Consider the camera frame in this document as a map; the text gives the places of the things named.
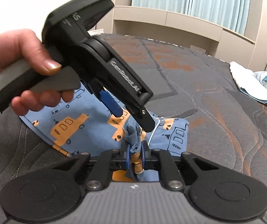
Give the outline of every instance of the gray bedspread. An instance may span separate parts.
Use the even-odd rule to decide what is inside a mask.
[[[239,92],[227,63],[159,41],[121,35],[102,38],[153,90],[149,110],[189,121],[188,151],[267,186],[267,115]],[[0,115],[0,189],[11,178],[64,157],[10,109]]]

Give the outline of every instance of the human hand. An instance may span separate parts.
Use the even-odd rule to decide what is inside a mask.
[[[51,59],[32,30],[20,29],[0,34],[0,72],[22,57],[42,75],[51,76],[61,69],[61,65]],[[49,90],[37,94],[27,90],[21,96],[13,98],[11,108],[17,115],[23,116],[29,110],[40,111],[44,106],[55,107],[61,98],[65,102],[70,102],[73,91],[59,93]]]

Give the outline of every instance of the folded blanket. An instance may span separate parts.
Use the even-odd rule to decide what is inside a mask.
[[[71,102],[61,101],[55,108],[44,107],[39,112],[29,111],[23,122],[45,142],[66,156],[81,152],[100,155],[108,149],[120,149],[126,139],[130,144],[131,160],[138,164],[141,141],[149,148],[160,148],[180,156],[186,151],[188,122],[184,119],[168,119],[151,113],[155,129],[146,133],[141,130],[124,104],[114,97],[123,108],[120,118],[110,111],[82,85],[75,91]],[[156,181],[156,171],[136,169],[138,179]]]
[[[267,103],[267,71],[253,72],[234,61],[230,63],[230,71],[241,92]]]

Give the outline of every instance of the quilted bedspread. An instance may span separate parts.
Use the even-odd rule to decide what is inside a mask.
[[[267,115],[259,103],[239,92],[229,64],[165,42],[121,35],[102,38],[154,92],[147,109],[189,121],[188,151],[267,186]],[[0,132],[0,189],[13,177],[65,157],[10,109],[0,115]]]

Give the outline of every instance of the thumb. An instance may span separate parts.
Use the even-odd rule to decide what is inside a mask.
[[[22,56],[31,64],[33,69],[45,76],[51,76],[61,69],[61,64],[51,59],[48,51],[37,38],[34,31],[21,29],[17,41]]]

